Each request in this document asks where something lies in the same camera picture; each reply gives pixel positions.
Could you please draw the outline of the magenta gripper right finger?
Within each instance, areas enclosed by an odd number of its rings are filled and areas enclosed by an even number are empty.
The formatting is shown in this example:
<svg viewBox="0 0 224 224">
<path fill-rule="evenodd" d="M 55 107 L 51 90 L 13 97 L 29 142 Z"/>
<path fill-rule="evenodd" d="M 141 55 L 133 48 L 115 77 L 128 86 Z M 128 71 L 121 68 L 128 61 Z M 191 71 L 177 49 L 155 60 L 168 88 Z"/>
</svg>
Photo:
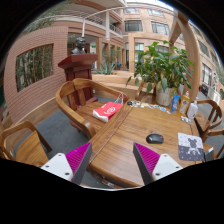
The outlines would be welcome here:
<svg viewBox="0 0 224 224">
<path fill-rule="evenodd" d="M 168 154 L 158 154 L 138 143 L 133 144 L 133 154 L 145 185 L 182 169 Z"/>
</svg>

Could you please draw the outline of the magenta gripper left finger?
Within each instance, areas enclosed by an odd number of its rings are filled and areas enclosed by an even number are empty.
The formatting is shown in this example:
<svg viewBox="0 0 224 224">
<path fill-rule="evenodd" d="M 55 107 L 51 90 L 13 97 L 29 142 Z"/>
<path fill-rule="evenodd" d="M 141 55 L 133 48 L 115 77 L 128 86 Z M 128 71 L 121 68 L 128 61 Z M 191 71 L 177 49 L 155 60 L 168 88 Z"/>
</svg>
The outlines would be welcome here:
<svg viewBox="0 0 224 224">
<path fill-rule="evenodd" d="M 92 143 L 89 142 L 67 154 L 57 153 L 42 166 L 42 169 L 80 185 L 91 154 Z"/>
</svg>

